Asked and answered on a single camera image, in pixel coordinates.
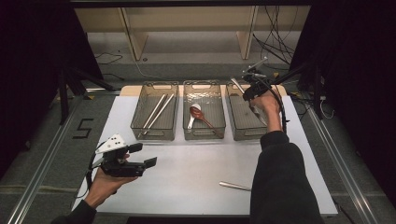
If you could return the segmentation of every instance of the white tabletop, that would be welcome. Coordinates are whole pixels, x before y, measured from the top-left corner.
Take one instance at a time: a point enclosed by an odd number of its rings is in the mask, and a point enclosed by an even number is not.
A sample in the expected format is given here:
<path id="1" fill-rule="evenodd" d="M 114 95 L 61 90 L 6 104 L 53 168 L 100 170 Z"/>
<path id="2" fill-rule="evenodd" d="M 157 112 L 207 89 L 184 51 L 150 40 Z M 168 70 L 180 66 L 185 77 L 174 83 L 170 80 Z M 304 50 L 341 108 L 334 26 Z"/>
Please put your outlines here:
<path id="1" fill-rule="evenodd" d="M 317 197 L 320 213 L 324 217 L 335 216 L 337 210 L 294 105 L 289 96 L 282 99 L 286 118 L 290 121 L 288 136 L 303 152 L 306 175 Z M 137 96 L 116 97 L 99 143 L 114 133 L 119 133 L 128 145 L 137 142 L 130 128 L 137 100 Z M 261 147 L 259 140 L 233 140 L 224 99 L 223 108 L 226 118 L 224 139 L 186 141 L 182 128 L 183 101 L 179 100 L 175 140 L 144 143 L 143 149 L 128 159 L 142 162 L 158 157 L 156 166 L 147 169 L 136 181 L 122 186 L 97 211 L 146 217 L 248 216 L 250 192 L 224 188 L 219 182 L 251 187 Z M 79 195 L 85 192 L 86 186 L 83 180 Z M 75 201 L 73 208 L 80 200 L 82 198 Z"/>

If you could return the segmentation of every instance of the metal utensil on table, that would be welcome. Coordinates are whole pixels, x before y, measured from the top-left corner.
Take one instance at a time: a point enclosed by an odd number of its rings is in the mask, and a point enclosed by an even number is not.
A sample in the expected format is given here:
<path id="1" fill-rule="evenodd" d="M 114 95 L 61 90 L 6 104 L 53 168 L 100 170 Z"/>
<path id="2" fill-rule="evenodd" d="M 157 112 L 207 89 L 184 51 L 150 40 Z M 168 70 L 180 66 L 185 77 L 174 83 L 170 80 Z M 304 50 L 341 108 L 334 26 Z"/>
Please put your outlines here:
<path id="1" fill-rule="evenodd" d="M 201 106 L 198 104 L 193 104 L 191 106 L 197 107 L 198 109 L 201 109 Z M 192 128 L 192 123 L 194 122 L 195 117 L 190 113 L 190 122 L 189 125 L 187 126 L 187 129 L 191 129 Z"/>
<path id="2" fill-rule="evenodd" d="M 155 118 L 151 121 L 150 125 L 147 127 L 147 129 L 145 131 L 142 132 L 143 135 L 148 133 L 148 131 L 151 128 L 151 126 L 154 124 L 154 122 L 157 120 L 157 118 L 161 115 L 161 113 L 165 110 L 166 106 L 169 104 L 169 102 L 171 102 L 173 97 L 174 97 L 174 94 L 172 94 L 169 97 L 169 99 L 165 102 L 165 104 L 163 104 L 163 106 L 161 107 L 160 111 L 157 113 Z"/>
<path id="3" fill-rule="evenodd" d="M 219 132 L 219 130 L 217 130 L 215 127 L 213 127 L 213 125 L 207 121 L 204 117 L 204 113 L 197 107 L 195 106 L 190 106 L 190 114 L 195 118 L 195 119 L 200 119 L 203 122 L 205 122 L 207 124 L 207 126 L 209 126 L 209 128 L 211 128 L 213 130 L 213 132 L 219 137 L 219 138 L 223 138 L 224 137 L 224 133 Z"/>
<path id="4" fill-rule="evenodd" d="M 240 186 L 240 185 L 235 185 L 235 184 L 227 183 L 227 182 L 224 182 L 224 181 L 220 181 L 219 184 L 220 184 L 221 186 L 223 186 L 223 187 L 226 187 L 226 188 L 241 189 L 241 190 L 251 191 L 251 189 L 248 188 L 248 187 L 244 187 L 244 186 Z"/>
<path id="5" fill-rule="evenodd" d="M 235 86 L 242 92 L 245 93 L 245 90 L 242 88 L 242 86 L 238 83 L 238 81 L 236 81 L 236 79 L 234 77 L 231 78 L 231 81 L 233 82 L 233 84 L 235 84 Z M 265 119 L 262 117 L 262 115 L 260 114 L 259 110 L 257 110 L 256 106 L 251 106 L 250 104 L 248 105 L 248 107 L 250 108 L 251 112 L 253 112 L 253 114 L 260 120 L 261 123 L 263 123 L 265 126 L 267 126 L 267 122 L 265 121 Z"/>

